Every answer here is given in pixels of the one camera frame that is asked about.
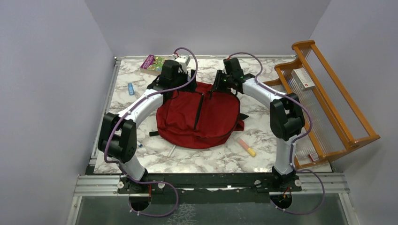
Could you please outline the red backpack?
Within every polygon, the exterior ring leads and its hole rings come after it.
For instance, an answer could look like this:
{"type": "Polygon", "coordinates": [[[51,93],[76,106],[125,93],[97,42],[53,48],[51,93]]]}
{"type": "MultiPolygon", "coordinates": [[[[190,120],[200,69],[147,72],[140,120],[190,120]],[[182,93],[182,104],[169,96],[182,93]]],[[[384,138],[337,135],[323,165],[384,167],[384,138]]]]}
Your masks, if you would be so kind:
{"type": "Polygon", "coordinates": [[[198,82],[194,92],[173,91],[171,98],[157,109],[157,131],[176,146],[208,149],[223,145],[234,131],[243,131],[248,115],[240,112],[240,100],[232,92],[212,90],[198,82]]]}

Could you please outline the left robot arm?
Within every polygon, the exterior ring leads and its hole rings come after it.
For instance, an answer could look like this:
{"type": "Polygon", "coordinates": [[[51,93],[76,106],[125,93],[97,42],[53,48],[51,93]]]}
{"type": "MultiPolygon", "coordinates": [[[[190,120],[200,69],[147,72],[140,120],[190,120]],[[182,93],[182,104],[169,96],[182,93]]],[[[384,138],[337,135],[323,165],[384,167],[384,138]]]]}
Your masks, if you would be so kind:
{"type": "Polygon", "coordinates": [[[155,110],[161,107],[173,91],[192,90],[196,70],[188,71],[188,56],[165,60],[161,73],[146,88],[143,95],[129,108],[118,114],[104,114],[97,148],[103,152],[107,163],[115,163],[130,178],[135,192],[147,188],[146,169],[135,156],[137,128],[155,110]]]}

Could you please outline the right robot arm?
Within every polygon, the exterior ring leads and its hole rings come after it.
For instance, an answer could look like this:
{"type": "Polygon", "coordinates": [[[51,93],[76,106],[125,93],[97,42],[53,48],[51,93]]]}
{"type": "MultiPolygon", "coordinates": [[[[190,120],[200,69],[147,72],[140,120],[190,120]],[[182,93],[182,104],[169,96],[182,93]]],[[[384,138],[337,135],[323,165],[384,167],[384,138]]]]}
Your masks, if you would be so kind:
{"type": "Polygon", "coordinates": [[[272,167],[271,186],[278,191],[295,180],[293,155],[296,140],[305,126],[302,105],[296,94],[277,91],[260,82],[257,76],[245,74],[237,58],[223,60],[224,70],[219,70],[213,84],[215,90],[234,89],[259,101],[269,109],[270,128],[277,138],[276,161],[272,167]]]}

